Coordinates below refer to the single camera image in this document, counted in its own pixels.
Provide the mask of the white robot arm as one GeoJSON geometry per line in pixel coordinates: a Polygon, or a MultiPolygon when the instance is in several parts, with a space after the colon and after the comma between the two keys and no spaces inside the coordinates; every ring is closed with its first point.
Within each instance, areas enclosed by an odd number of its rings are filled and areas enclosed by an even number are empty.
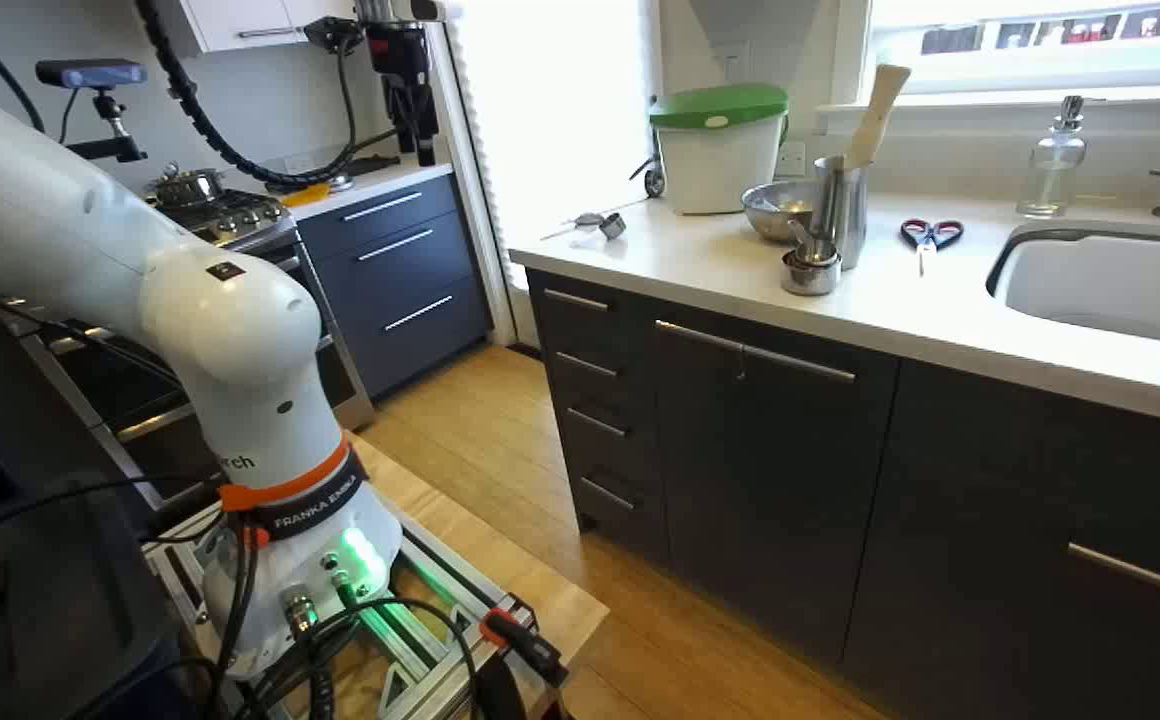
{"type": "Polygon", "coordinates": [[[286,273],[191,236],[0,106],[0,294],[126,335],[180,380],[223,513],[261,531],[250,580],[228,554],[203,573],[211,615],[235,629],[235,679],[293,649],[286,591],[335,598],[328,554],[387,583],[401,518],[324,394],[319,306],[286,273]]]}

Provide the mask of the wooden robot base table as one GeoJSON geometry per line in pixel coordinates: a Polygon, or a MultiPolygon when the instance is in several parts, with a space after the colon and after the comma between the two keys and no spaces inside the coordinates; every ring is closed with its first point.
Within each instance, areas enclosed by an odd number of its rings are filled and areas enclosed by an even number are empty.
{"type": "Polygon", "coordinates": [[[211,720],[547,720],[604,611],[568,630],[533,587],[387,507],[352,445],[315,473],[223,482],[143,544],[189,623],[211,720]]]}

